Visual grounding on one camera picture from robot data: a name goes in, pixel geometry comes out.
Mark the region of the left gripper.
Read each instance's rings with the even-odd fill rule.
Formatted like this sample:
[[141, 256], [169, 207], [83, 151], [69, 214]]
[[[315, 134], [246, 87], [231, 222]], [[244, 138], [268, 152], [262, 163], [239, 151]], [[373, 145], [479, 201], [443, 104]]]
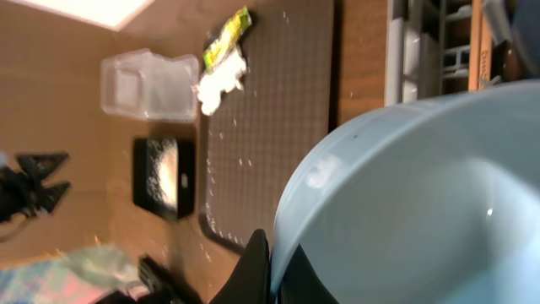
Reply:
[[[19, 167], [36, 180], [47, 179], [64, 161], [69, 153], [18, 154]], [[23, 214], [36, 217], [35, 200], [32, 198], [33, 182], [23, 172], [13, 171], [8, 166], [1, 168], [1, 221], [9, 222], [13, 215]], [[41, 211], [51, 214], [71, 187], [70, 182], [59, 182], [37, 190], [37, 205]]]

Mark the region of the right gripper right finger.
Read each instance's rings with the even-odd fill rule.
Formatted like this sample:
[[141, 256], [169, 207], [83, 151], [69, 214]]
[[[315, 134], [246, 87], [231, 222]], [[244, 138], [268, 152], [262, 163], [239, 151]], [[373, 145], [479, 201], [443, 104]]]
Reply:
[[305, 251], [297, 246], [281, 280], [279, 304], [338, 304], [338, 301], [319, 280]]

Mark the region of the wooden chopstick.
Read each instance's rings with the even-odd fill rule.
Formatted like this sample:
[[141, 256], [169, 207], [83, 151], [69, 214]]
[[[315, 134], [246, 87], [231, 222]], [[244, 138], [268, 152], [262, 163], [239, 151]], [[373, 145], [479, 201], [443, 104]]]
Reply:
[[480, 60], [478, 70], [478, 88], [480, 90], [489, 86], [491, 80], [493, 38], [489, 22], [485, 15], [482, 15], [482, 33], [480, 45]]
[[478, 90], [481, 72], [482, 1], [472, 0], [468, 90]]

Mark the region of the green yellow snack wrapper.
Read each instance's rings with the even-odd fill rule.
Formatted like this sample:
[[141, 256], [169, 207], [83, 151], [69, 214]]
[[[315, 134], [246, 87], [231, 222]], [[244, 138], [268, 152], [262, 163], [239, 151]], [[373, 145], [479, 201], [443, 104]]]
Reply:
[[247, 6], [239, 9], [224, 23], [217, 37], [202, 53], [207, 72], [212, 72], [224, 60], [251, 24]]

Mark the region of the dark blue plate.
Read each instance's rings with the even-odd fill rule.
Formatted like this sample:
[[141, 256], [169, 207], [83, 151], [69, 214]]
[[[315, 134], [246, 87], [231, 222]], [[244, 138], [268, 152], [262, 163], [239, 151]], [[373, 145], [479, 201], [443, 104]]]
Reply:
[[512, 44], [527, 77], [539, 78], [539, 0], [520, 0], [511, 20]]

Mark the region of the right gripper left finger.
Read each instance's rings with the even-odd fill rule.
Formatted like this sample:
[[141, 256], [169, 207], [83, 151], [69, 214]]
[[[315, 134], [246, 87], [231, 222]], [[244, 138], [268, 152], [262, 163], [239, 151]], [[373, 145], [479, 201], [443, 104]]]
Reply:
[[245, 250], [210, 304], [268, 304], [270, 302], [270, 258], [266, 233], [255, 230]]

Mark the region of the light blue bowl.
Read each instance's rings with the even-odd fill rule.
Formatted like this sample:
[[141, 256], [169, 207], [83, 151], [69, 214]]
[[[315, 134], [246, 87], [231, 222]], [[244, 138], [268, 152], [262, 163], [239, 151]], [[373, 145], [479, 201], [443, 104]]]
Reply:
[[384, 107], [300, 162], [270, 292], [297, 246], [337, 303], [539, 300], [539, 83]]

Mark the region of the white tissue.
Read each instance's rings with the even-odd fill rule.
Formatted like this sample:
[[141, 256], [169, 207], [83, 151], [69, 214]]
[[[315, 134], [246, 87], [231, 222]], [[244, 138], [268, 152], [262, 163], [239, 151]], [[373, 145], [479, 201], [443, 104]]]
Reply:
[[241, 50], [234, 48], [211, 73], [203, 73], [195, 87], [202, 114], [212, 116], [220, 106], [222, 94], [243, 90], [241, 78], [246, 72], [246, 60]]

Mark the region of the pile of white rice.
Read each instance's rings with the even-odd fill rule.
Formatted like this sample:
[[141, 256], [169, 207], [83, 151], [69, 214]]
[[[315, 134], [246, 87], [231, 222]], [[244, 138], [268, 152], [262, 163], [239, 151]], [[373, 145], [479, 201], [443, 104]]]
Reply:
[[147, 192], [150, 197], [167, 209], [178, 208], [178, 153], [172, 139], [150, 139], [147, 142], [149, 168]]

